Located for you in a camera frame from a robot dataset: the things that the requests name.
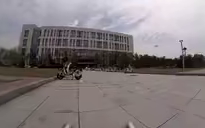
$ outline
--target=road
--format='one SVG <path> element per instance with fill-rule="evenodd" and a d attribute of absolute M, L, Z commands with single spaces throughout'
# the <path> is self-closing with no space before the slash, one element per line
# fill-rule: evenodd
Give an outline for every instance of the road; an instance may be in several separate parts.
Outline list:
<path fill-rule="evenodd" d="M 205 77 L 84 72 L 0 106 L 0 128 L 205 128 Z"/>

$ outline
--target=grass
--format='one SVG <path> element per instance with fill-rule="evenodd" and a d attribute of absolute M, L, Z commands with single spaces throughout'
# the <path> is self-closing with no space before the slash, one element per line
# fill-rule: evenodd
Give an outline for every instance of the grass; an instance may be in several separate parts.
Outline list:
<path fill-rule="evenodd" d="M 0 67 L 0 75 L 4 76 L 23 76 L 23 77 L 52 77 L 57 73 L 57 69 L 38 69 L 38 68 L 16 68 Z"/>

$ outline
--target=lamp post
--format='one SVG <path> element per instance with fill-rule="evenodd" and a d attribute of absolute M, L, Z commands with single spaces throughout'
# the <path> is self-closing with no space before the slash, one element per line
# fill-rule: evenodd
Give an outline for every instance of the lamp post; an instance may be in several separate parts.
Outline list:
<path fill-rule="evenodd" d="M 184 71 L 185 63 L 184 63 L 184 47 L 183 47 L 183 40 L 179 40 L 181 43 L 181 52 L 182 52 L 182 71 Z"/>

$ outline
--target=cloud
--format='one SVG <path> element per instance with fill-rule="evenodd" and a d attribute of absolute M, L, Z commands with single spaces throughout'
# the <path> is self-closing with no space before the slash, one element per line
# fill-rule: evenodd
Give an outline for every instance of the cloud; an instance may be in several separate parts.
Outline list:
<path fill-rule="evenodd" d="M 134 51 L 158 56 L 178 56 L 183 39 L 189 53 L 205 54 L 201 0 L 0 0 L 0 46 L 17 45 L 26 23 L 129 33 Z"/>

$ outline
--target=person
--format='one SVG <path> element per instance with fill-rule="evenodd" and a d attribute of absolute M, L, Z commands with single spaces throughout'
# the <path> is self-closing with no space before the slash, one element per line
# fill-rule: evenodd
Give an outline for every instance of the person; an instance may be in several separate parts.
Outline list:
<path fill-rule="evenodd" d="M 68 66 L 69 66 L 69 61 L 68 61 L 68 57 L 64 57 L 63 60 L 62 60 L 62 65 L 63 65 L 63 69 L 65 69 L 65 73 L 67 74 L 68 73 Z"/>

